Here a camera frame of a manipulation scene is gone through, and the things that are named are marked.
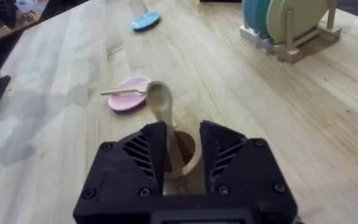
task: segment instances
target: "teal plate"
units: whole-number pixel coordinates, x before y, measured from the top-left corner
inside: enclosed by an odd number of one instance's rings
[[[243,0],[242,13],[244,20],[247,21],[249,27],[255,29],[255,4],[256,0]]]
[[[256,0],[255,4],[255,30],[259,31],[259,36],[262,39],[269,37],[267,32],[266,17],[269,9],[270,0]]]
[[[160,19],[160,14],[157,12],[148,12],[136,17],[132,22],[132,28],[135,31],[146,30],[152,27]]]

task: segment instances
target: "wooden spoon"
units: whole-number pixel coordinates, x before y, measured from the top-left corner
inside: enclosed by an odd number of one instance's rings
[[[157,121],[164,121],[167,124],[167,156],[172,170],[182,170],[185,162],[174,135],[172,123],[173,98],[169,87],[162,82],[150,82],[147,86],[146,102]]]

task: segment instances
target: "pink plate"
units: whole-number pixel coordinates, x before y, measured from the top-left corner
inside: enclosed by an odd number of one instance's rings
[[[134,77],[123,81],[119,87],[148,84],[151,80],[147,77]],[[146,99],[146,95],[140,93],[122,93],[109,96],[109,106],[115,111],[126,111],[135,108]]]

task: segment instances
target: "wooden table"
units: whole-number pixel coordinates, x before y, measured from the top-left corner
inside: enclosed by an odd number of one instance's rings
[[[145,11],[162,21],[136,34]],[[170,85],[198,146],[202,119],[267,139],[305,223],[358,223],[358,17],[336,21],[342,39],[313,40],[295,65],[240,38],[239,4],[92,0],[25,31],[1,70],[0,223],[74,222],[99,144],[155,121],[99,95],[136,75]]]

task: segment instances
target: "dish rack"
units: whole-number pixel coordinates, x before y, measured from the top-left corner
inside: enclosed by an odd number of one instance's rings
[[[244,18],[244,25],[240,26],[240,35],[255,43],[258,48],[265,49],[268,54],[276,55],[278,58],[284,59],[284,61],[294,64],[301,58],[301,50],[298,48],[301,44],[311,40],[319,34],[324,34],[333,37],[334,40],[339,40],[342,32],[342,28],[334,27],[335,12],[337,0],[328,1],[328,21],[326,25],[320,21],[314,28],[303,34],[301,37],[293,37],[294,27],[294,9],[287,10],[286,16],[286,37],[284,43],[276,44],[271,38],[262,39],[259,37],[259,33],[248,26],[247,21]]]

